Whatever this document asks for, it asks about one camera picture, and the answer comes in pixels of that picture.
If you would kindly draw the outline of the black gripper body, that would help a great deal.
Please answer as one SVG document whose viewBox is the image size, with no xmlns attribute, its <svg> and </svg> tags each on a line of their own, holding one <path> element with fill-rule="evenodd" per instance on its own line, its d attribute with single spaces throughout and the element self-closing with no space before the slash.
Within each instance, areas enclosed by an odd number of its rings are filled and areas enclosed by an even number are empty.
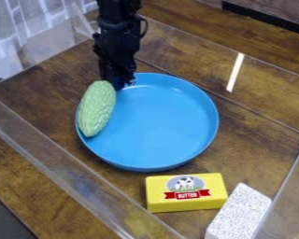
<svg viewBox="0 0 299 239">
<path fill-rule="evenodd" d="M 118 67 L 134 66 L 134 54 L 148 28 L 140 30 L 144 18 L 137 14 L 141 0 L 96 0 L 97 24 L 93 34 L 94 50 L 100 57 Z"/>
</svg>

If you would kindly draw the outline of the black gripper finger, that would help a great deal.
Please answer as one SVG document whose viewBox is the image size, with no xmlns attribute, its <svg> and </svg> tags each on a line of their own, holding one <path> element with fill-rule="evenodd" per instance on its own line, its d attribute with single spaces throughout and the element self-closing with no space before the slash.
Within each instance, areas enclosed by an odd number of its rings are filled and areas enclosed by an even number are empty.
<svg viewBox="0 0 299 239">
<path fill-rule="evenodd" d="M 98 58 L 98 68 L 100 68 L 101 79 L 106 80 L 109 83 L 113 83 L 112 64 L 104 57 Z"/>
<path fill-rule="evenodd" d="M 113 64 L 113 77 L 112 85 L 116 91 L 121 90 L 124 85 L 130 85 L 134 79 L 134 72 L 137 65 L 134 61 L 130 61 L 126 65 Z"/>
</svg>

